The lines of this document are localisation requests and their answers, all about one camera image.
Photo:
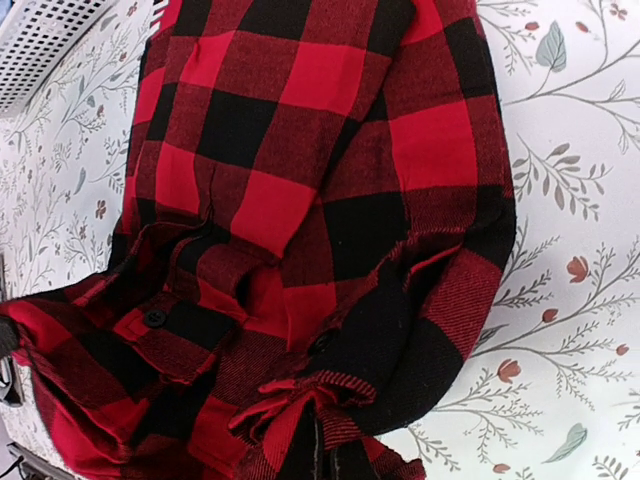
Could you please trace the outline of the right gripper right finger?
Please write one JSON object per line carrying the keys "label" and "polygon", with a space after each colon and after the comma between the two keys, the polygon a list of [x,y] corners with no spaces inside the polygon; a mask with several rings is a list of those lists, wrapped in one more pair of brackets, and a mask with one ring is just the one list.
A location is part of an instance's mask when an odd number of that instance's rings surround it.
{"label": "right gripper right finger", "polygon": [[356,479],[369,466],[363,434],[354,424],[319,425],[319,478]]}

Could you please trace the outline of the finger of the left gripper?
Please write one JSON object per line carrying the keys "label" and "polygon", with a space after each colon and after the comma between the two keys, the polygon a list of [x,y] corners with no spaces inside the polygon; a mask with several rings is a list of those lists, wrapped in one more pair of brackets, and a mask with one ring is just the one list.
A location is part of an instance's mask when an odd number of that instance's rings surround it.
{"label": "finger of the left gripper", "polygon": [[15,322],[5,316],[0,317],[0,358],[10,356],[20,348],[20,334]]}

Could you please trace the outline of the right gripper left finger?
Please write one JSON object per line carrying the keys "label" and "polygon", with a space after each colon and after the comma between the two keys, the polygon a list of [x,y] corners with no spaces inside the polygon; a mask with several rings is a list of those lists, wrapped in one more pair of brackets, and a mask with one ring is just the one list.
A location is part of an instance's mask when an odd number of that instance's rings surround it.
{"label": "right gripper left finger", "polygon": [[320,478],[320,423],[314,404],[304,407],[296,426],[287,453],[287,478]]}

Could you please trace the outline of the red black plaid shirt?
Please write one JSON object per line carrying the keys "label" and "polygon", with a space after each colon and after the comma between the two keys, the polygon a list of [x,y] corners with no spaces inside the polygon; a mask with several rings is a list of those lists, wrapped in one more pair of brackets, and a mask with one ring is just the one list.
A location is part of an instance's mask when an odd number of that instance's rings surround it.
{"label": "red black plaid shirt", "polygon": [[288,479],[304,407],[356,479],[445,395],[516,235],[472,1],[172,1],[142,58],[108,267],[1,307],[88,479]]}

